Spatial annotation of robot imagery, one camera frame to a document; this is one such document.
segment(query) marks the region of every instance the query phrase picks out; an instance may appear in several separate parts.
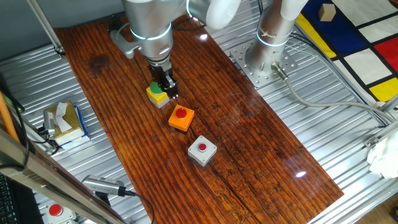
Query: metal mounting plate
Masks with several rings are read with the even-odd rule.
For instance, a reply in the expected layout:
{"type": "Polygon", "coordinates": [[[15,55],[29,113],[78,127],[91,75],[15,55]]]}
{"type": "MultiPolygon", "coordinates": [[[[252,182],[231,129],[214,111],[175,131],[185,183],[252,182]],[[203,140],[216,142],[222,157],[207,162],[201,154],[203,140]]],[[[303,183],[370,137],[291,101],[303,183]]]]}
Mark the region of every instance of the metal mounting plate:
{"type": "MultiPolygon", "coordinates": [[[[279,76],[276,74],[276,72],[270,72],[269,74],[260,74],[256,75],[253,72],[250,71],[248,66],[246,65],[246,51],[252,45],[253,40],[250,40],[248,42],[245,42],[241,45],[238,45],[236,47],[233,47],[229,53],[231,56],[235,59],[236,63],[242,68],[243,72],[245,75],[249,78],[249,80],[253,83],[253,85],[256,88],[263,87],[264,85],[273,82],[275,79],[279,79],[279,76]]],[[[282,52],[282,61],[279,64],[280,67],[282,67],[283,71],[285,71],[286,74],[294,72],[298,65],[296,64],[296,61],[287,53],[286,50],[282,52]]]]}

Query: white button box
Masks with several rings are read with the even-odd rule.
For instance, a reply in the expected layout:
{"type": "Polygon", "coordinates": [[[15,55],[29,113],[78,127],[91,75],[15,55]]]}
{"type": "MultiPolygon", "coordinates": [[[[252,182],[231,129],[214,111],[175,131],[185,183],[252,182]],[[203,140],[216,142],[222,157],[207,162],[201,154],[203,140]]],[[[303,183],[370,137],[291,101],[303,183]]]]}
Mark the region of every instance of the white button box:
{"type": "Polygon", "coordinates": [[[201,166],[207,165],[216,154],[217,146],[207,138],[199,136],[188,148],[188,156],[197,161],[201,166]]]}

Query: orange object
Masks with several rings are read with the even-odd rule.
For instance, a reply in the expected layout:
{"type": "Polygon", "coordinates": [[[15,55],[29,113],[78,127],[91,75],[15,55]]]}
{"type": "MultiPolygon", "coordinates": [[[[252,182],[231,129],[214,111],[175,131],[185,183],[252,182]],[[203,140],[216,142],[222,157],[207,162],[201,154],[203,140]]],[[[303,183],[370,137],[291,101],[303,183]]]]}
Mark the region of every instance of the orange object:
{"type": "Polygon", "coordinates": [[[2,118],[4,120],[4,124],[6,125],[6,129],[9,135],[11,135],[11,137],[19,142],[19,138],[17,135],[17,132],[15,131],[15,127],[14,124],[12,123],[12,119],[11,119],[11,115],[10,112],[8,111],[8,107],[6,104],[6,101],[4,100],[4,97],[2,96],[2,93],[0,92],[0,113],[2,115],[2,118]]]}
{"type": "Polygon", "coordinates": [[[181,131],[187,131],[195,112],[184,106],[177,105],[169,118],[169,125],[181,131]]]}

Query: green button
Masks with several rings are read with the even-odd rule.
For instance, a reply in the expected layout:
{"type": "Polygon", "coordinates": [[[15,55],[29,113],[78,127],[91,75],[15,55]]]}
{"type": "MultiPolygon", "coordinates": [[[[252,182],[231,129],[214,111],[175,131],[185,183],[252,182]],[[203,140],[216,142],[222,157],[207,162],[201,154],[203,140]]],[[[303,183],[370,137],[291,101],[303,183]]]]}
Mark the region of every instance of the green button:
{"type": "Polygon", "coordinates": [[[157,85],[157,82],[152,82],[149,86],[150,90],[155,93],[155,94],[161,94],[163,93],[162,89],[159,88],[157,85]]]}

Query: yellow square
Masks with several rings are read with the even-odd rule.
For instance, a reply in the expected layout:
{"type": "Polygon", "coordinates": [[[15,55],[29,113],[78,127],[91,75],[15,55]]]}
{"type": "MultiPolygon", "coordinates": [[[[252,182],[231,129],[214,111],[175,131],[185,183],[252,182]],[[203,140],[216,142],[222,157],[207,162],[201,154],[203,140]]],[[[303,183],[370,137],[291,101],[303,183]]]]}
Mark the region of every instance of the yellow square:
{"type": "Polygon", "coordinates": [[[374,96],[381,102],[391,100],[398,94],[398,78],[393,78],[370,88],[374,96]]]}
{"type": "Polygon", "coordinates": [[[156,94],[154,92],[152,92],[150,90],[150,87],[147,88],[147,94],[149,97],[151,97],[157,104],[160,104],[161,102],[163,102],[164,100],[166,100],[168,98],[167,93],[163,92],[163,93],[159,93],[156,94]]]}
{"type": "Polygon", "coordinates": [[[195,115],[195,112],[193,110],[181,105],[177,105],[175,106],[173,113],[169,118],[169,125],[181,131],[187,131],[189,126],[191,125],[193,115],[195,115]]]}

